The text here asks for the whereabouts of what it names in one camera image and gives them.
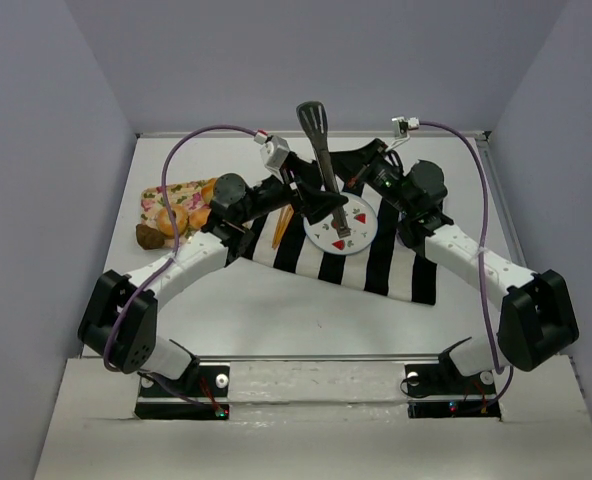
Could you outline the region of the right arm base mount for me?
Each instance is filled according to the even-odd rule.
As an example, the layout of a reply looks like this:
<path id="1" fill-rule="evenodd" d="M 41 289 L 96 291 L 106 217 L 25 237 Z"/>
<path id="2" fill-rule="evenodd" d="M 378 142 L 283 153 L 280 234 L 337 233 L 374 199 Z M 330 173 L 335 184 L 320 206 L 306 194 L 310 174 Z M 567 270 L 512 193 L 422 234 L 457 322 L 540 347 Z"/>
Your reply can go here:
<path id="1" fill-rule="evenodd" d="M 500 419 L 494 375 L 443 376 L 437 363 L 412 363 L 404 369 L 399 389 L 408 401 L 410 419 Z"/>

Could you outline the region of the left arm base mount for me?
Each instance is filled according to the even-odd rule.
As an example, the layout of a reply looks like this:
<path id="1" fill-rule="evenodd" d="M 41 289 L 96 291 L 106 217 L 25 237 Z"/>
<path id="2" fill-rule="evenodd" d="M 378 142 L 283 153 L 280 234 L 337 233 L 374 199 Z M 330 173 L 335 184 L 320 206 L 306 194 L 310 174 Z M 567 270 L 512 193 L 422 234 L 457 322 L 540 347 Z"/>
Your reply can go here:
<path id="1" fill-rule="evenodd" d="M 227 421 L 230 370 L 230 363 L 202 363 L 197 379 L 184 390 L 171 380 L 160 383 L 141 375 L 134 415 L 141 420 Z"/>

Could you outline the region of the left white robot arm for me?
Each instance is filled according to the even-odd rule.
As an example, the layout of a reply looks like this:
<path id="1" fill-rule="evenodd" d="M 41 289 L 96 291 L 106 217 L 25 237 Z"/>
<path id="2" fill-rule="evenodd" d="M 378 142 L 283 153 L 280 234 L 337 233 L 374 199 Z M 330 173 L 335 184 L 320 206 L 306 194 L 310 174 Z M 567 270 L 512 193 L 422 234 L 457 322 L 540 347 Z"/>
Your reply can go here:
<path id="1" fill-rule="evenodd" d="M 347 201 L 299 177 L 286 183 L 270 176 L 255 187 L 234 173 L 218 177 L 206 223 L 189 241 L 138 270 L 109 270 L 98 278 L 78 338 L 110 371 L 150 373 L 169 380 L 190 376 L 198 368 L 197 357 L 157 334 L 157 316 L 165 304 L 236 261 L 254 238 L 246 223 L 284 206 L 318 223 Z"/>

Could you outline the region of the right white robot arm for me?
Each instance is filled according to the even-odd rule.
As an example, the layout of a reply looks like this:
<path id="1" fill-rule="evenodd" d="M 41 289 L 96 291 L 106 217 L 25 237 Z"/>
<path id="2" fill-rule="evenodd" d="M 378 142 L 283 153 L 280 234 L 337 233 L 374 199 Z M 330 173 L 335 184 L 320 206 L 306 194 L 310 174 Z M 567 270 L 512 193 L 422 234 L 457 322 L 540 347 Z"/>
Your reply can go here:
<path id="1" fill-rule="evenodd" d="M 334 152 L 331 161 L 345 184 L 369 186 L 399 213 L 397 231 L 407 248 L 477 289 L 483 306 L 499 310 L 498 324 L 487 324 L 484 337 L 440 354 L 446 374 L 469 377 L 506 367 L 530 372 L 578 340 L 564 278 L 514 264 L 465 234 L 443 211 L 448 190 L 438 165 L 419 160 L 403 173 L 387 161 L 379 139 Z"/>

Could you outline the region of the metal serving tongs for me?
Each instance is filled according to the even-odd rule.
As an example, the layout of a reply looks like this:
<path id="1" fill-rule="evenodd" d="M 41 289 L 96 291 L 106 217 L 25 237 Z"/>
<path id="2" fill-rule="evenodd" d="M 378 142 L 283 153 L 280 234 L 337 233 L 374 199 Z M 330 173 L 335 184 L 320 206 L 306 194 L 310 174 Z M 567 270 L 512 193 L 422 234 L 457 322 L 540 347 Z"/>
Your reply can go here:
<path id="1" fill-rule="evenodd" d="M 340 193 L 333 170 L 328 146 L 328 119 L 324 105 L 320 101 L 306 101 L 296 107 L 296 114 L 305 136 L 309 139 L 319 165 L 323 185 L 327 191 Z M 334 229 L 340 239 L 351 233 L 344 206 L 332 212 Z"/>

